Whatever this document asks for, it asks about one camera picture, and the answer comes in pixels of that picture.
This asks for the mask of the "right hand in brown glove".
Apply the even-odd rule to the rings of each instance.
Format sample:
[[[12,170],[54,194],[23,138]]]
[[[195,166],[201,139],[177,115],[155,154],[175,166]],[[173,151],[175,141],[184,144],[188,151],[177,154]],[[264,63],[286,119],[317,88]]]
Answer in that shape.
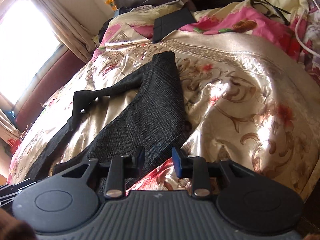
[[[24,221],[17,220],[1,209],[0,232],[2,240],[36,239],[34,230]]]

